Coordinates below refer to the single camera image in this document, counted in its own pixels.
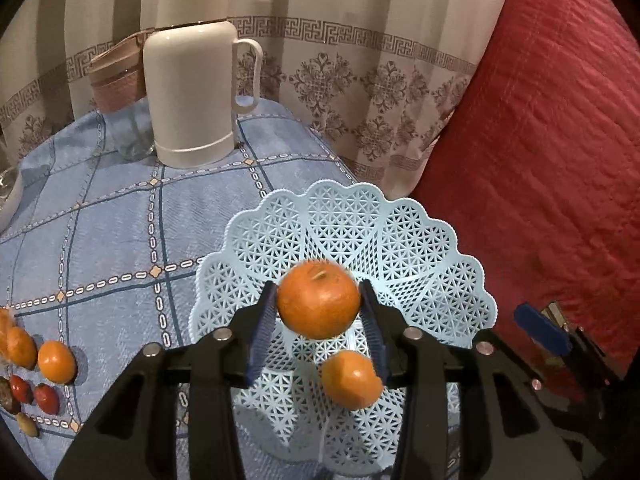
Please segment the small orange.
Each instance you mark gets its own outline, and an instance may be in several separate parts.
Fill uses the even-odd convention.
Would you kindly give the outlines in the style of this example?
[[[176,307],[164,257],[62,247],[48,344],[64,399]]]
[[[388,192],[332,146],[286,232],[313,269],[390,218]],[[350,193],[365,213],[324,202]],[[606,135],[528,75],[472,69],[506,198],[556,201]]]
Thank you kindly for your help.
[[[384,389],[372,361],[352,350],[341,350],[322,363],[321,383],[334,403],[351,411],[370,408]]]

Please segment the light blue lattice fruit basket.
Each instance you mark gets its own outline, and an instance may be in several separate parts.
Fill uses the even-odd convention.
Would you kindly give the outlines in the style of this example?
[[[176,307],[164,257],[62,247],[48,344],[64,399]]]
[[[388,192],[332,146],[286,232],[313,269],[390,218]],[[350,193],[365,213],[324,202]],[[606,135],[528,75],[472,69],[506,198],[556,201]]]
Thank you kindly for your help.
[[[262,374],[232,394],[240,427],[280,460],[314,460],[344,477],[393,465],[405,393],[387,389],[349,411],[321,385],[331,356],[369,352],[358,313],[364,281],[443,344],[469,347],[497,321],[483,268],[460,254],[454,229],[414,200],[388,200],[365,183],[322,180],[300,194],[268,194],[230,220],[221,250],[196,272],[193,340],[228,325],[265,284],[283,289]]]

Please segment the mandarin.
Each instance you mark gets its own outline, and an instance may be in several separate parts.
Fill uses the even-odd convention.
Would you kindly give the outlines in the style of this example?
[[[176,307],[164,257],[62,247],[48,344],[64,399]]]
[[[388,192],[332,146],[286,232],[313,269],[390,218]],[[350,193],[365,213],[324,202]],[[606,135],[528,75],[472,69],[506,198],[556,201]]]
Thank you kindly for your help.
[[[73,353],[58,340],[45,341],[38,351],[38,367],[50,382],[65,385],[71,382],[77,372]]]

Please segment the red cherry tomato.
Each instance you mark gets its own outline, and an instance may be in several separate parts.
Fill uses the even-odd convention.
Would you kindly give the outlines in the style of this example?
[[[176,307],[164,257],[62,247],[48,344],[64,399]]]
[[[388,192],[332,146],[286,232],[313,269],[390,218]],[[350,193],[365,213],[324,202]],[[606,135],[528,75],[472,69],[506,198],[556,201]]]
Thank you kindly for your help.
[[[17,375],[12,375],[9,379],[12,396],[18,402],[31,404],[32,389],[26,380]]]
[[[57,415],[60,411],[60,400],[55,388],[42,382],[35,388],[34,398],[43,413]]]

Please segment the mandarin carried to basket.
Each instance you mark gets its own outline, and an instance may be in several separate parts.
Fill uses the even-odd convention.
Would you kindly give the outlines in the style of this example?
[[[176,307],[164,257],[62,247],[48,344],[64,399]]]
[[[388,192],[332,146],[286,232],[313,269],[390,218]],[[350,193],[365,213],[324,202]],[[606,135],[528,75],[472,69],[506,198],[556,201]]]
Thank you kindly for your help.
[[[37,347],[32,336],[20,326],[13,326],[6,335],[6,348],[10,361],[19,366],[32,370],[37,363]]]

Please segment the yellowish green small fruit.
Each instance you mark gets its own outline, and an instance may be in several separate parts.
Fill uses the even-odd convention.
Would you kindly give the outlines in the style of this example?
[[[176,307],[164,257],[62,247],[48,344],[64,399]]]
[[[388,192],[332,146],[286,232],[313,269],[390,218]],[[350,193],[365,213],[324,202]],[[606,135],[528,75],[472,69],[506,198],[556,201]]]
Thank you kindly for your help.
[[[27,437],[36,438],[39,436],[39,430],[34,421],[26,414],[19,412],[15,415],[18,428],[20,428],[23,434]]]

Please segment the dark brown passion fruit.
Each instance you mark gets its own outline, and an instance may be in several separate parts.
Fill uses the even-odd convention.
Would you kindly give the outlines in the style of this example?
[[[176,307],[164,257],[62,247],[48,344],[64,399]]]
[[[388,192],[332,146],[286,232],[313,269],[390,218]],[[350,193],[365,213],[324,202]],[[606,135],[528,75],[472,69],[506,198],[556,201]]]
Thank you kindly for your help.
[[[0,405],[9,414],[15,415],[21,411],[21,403],[14,398],[9,381],[0,377]]]

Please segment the blue checked tablecloth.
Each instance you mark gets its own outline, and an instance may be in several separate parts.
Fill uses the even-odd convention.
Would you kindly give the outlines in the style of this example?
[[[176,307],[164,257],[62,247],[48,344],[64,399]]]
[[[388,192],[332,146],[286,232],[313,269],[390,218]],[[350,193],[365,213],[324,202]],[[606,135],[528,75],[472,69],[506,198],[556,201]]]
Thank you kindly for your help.
[[[99,113],[79,118],[26,155],[20,208],[1,237],[1,302],[43,342],[74,352],[78,376],[58,390],[61,409],[26,413],[30,438],[4,415],[7,451],[51,478],[82,423],[150,341],[187,344],[201,258],[224,228],[278,188],[303,193],[324,179],[354,178],[321,139],[282,105],[262,101],[240,121],[241,144],[220,162],[171,169],[130,162]]]

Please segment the glass electric kettle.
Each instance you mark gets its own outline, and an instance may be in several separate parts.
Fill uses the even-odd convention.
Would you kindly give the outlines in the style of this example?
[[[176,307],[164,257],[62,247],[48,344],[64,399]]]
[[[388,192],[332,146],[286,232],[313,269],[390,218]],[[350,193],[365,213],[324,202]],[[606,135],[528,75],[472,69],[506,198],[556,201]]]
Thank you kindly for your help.
[[[20,206],[24,184],[21,170],[10,167],[2,171],[0,181],[0,232],[11,223],[14,214]]]

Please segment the beige patterned curtain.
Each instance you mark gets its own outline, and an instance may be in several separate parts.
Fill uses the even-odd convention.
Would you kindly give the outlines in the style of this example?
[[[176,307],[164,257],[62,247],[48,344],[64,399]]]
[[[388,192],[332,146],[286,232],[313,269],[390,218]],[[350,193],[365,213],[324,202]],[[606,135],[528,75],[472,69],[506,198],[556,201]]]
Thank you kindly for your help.
[[[1,159],[17,162],[96,106],[90,61],[155,24],[158,0],[1,0]],[[313,126],[355,176],[409,194],[506,0],[229,0],[258,88]]]

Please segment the cream thermos flask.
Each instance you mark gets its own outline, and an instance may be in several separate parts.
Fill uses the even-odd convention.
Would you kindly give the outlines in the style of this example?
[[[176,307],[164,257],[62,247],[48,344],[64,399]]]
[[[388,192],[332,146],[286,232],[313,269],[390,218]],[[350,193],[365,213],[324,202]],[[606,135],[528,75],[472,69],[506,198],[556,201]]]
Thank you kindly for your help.
[[[160,162],[192,168],[229,155],[234,116],[260,97],[262,47],[241,39],[229,21],[229,0],[158,0],[154,32],[145,41],[143,69]],[[252,100],[236,102],[238,50],[254,52]]]

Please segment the pink lidded glass cup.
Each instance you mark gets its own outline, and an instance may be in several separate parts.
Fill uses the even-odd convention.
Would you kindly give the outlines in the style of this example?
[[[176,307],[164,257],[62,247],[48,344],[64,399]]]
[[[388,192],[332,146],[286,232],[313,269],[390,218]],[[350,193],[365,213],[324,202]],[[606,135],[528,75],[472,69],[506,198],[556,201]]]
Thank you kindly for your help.
[[[127,160],[140,160],[154,151],[143,69],[143,47],[148,36],[142,30],[120,40],[95,56],[88,70],[96,108],[116,151]]]

